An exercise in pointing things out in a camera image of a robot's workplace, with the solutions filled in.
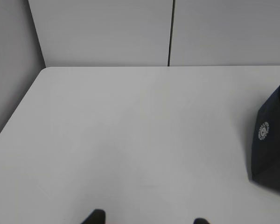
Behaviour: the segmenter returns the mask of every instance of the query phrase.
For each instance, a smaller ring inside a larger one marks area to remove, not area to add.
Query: white table
[[[0,224],[280,224],[248,181],[280,66],[47,68],[0,134]]]

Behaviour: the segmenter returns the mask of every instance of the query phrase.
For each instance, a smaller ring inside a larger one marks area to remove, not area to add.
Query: white circular logo
[[[258,138],[259,140],[263,140],[266,138],[267,134],[269,133],[269,123],[265,122],[263,123],[260,128],[259,128],[259,131],[258,131]]]

